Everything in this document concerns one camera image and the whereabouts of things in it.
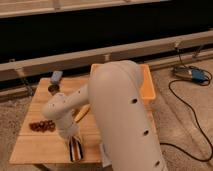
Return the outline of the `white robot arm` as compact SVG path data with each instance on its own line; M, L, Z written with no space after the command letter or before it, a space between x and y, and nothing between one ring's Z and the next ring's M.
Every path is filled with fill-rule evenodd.
M89 104L113 171L168 171L140 96L142 83L137 63L108 62L98 66L77 91L55 94L42 113L66 138L74 134L68 120L71 111Z

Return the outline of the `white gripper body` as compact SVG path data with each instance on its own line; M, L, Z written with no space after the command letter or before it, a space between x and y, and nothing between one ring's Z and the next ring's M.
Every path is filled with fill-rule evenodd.
M69 139L79 133L79 126L72 118L58 120L57 129L63 139Z

